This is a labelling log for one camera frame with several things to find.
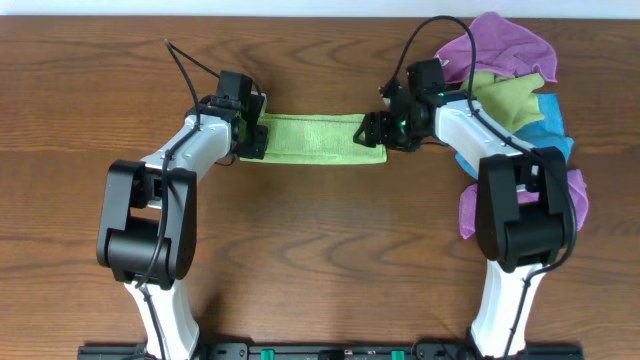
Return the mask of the light green cloth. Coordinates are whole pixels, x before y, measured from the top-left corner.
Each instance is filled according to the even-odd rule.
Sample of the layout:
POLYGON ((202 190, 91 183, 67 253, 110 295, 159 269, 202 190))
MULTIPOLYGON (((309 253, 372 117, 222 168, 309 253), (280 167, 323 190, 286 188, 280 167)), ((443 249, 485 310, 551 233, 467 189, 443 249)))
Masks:
POLYGON ((258 121, 268 129, 264 158, 242 158, 242 161, 291 165, 384 163, 387 160, 384 146, 370 148, 353 141, 363 119, 363 114, 265 113, 258 121))

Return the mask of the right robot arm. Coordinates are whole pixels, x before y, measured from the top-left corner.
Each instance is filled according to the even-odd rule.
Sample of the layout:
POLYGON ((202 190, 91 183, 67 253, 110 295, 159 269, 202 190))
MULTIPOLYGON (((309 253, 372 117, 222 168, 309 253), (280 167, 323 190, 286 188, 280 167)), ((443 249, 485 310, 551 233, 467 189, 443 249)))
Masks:
POLYGON ((393 84, 383 93, 387 110, 365 115, 354 142, 411 152, 433 137, 474 169, 475 236, 487 273, 470 351, 477 359, 527 354, 525 328, 537 288, 576 240, 563 154, 513 137, 469 90, 393 84))

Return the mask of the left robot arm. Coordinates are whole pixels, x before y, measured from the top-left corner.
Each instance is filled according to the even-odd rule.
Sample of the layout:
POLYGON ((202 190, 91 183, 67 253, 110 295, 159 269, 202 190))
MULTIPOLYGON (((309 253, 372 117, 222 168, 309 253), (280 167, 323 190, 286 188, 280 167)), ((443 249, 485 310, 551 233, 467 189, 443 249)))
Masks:
POLYGON ((258 91, 207 96, 159 150, 108 170, 96 256, 136 302, 146 359, 192 359, 199 350, 184 282, 196 250, 197 187, 224 157, 263 156, 267 130, 257 121, 266 100, 258 91))

